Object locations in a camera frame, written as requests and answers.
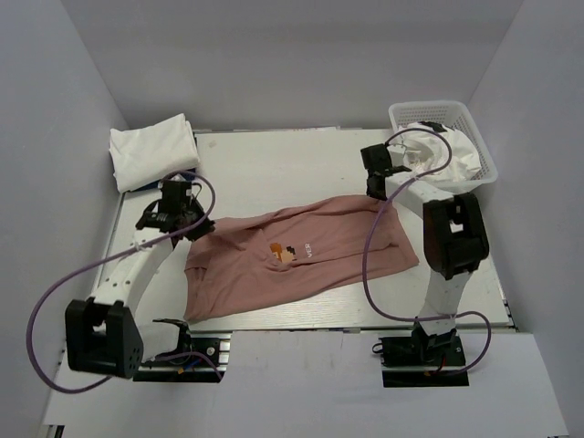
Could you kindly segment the pink printed t-shirt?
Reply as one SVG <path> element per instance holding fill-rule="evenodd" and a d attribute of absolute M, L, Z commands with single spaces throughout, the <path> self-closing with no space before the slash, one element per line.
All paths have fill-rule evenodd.
<path fill-rule="evenodd" d="M 186 259 L 190 322 L 313 297 L 417 266 L 397 212 L 342 195 L 248 218 L 222 218 Z"/>

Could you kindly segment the white printed t-shirt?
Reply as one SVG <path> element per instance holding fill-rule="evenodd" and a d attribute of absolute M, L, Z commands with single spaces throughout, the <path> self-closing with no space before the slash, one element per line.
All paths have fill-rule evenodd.
<path fill-rule="evenodd" d="M 460 130 L 443 124 L 421 121 L 399 126 L 398 131 L 419 128 L 426 131 L 408 131 L 390 142 L 393 150 L 402 154 L 402 164 L 414 171 L 423 173 L 443 166 L 448 159 L 448 149 L 431 130 L 444 137 L 451 146 L 452 159 L 444 170 L 433 172 L 425 177 L 430 182 L 459 183 L 470 181 L 481 170 L 478 150 L 471 140 Z"/>

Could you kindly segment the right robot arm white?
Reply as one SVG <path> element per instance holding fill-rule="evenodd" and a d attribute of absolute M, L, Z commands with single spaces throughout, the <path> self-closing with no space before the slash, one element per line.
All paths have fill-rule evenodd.
<path fill-rule="evenodd" d="M 455 315 L 471 275 L 489 254 L 483 216 L 472 193 L 439 189 L 403 166 L 392 165 L 388 147 L 360 151 L 367 195 L 397 201 L 422 219 L 423 253 L 431 268 L 425 300 L 412 331 L 413 356 L 431 364 L 455 337 Z"/>

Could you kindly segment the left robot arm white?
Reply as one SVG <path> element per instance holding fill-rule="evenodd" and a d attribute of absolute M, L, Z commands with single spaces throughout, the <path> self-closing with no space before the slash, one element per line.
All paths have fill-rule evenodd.
<path fill-rule="evenodd" d="M 135 321 L 141 298 L 178 243 L 214 230 L 197 200 L 200 183 L 174 176 L 159 188 L 161 197 L 143 210 L 128 251 L 87 299 L 66 308 L 68 366 L 74 371 L 130 379 L 147 361 L 182 364 L 192 356 L 185 323 Z"/>

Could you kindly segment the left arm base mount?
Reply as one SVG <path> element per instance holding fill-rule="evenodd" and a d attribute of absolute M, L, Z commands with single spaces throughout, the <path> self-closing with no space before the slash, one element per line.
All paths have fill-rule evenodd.
<path fill-rule="evenodd" d="M 229 334 L 192 331 L 179 319 L 158 318 L 139 327 L 145 348 L 137 382 L 218 383 L 229 361 Z"/>

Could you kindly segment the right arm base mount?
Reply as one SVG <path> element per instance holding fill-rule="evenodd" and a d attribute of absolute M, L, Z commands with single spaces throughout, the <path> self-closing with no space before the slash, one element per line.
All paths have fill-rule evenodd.
<path fill-rule="evenodd" d="M 371 351 L 381 358 L 385 388 L 469 385 L 463 344 L 454 328 L 441 335 L 429 335 L 416 322 L 410 335 L 380 338 Z"/>

